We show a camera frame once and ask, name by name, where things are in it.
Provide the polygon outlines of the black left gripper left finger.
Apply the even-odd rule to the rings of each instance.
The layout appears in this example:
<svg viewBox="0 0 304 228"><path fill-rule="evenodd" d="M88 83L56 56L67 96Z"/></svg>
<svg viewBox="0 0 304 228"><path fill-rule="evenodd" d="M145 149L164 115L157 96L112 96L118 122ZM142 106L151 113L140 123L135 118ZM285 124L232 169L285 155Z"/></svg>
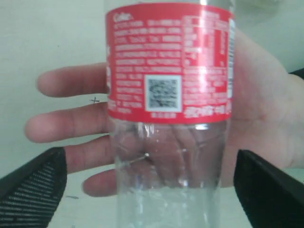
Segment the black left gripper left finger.
<svg viewBox="0 0 304 228"><path fill-rule="evenodd" d="M0 226L46 228L67 185L66 153L53 147L0 180Z"/></svg>

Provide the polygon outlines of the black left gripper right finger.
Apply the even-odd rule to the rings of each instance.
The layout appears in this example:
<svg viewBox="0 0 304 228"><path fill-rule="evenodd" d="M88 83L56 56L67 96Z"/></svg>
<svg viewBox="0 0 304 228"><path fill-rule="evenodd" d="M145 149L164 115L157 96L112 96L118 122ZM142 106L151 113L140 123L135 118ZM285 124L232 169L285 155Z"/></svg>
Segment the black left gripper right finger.
<svg viewBox="0 0 304 228"><path fill-rule="evenodd" d="M250 150L239 150L233 178L254 228L302 228L304 185Z"/></svg>

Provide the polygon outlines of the black sleeved forearm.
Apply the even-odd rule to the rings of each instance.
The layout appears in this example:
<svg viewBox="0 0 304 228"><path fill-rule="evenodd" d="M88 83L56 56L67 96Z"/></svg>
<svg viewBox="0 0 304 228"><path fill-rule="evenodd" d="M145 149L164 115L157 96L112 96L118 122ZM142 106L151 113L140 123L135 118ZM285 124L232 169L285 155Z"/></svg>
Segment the black sleeved forearm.
<svg viewBox="0 0 304 228"><path fill-rule="evenodd" d="M290 72L289 74L296 75L296 76L300 77L301 79L304 79L304 68L295 70L293 72Z"/></svg>

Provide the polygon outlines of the open human hand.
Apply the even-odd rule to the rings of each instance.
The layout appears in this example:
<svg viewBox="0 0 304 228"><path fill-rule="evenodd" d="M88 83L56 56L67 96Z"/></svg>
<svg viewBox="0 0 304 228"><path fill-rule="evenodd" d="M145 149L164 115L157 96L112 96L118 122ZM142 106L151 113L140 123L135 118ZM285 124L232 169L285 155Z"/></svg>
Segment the open human hand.
<svg viewBox="0 0 304 228"><path fill-rule="evenodd" d="M44 73L39 91L50 97L109 93L108 102L39 114L27 138L48 143L98 134L65 147L67 172L118 162L127 183L147 188L233 184L237 153L250 150L274 166L304 166L304 81L270 53L235 32L234 69L222 69L219 89L207 93L218 70L139 75L136 94L118 100L114 57L106 63Z"/></svg>

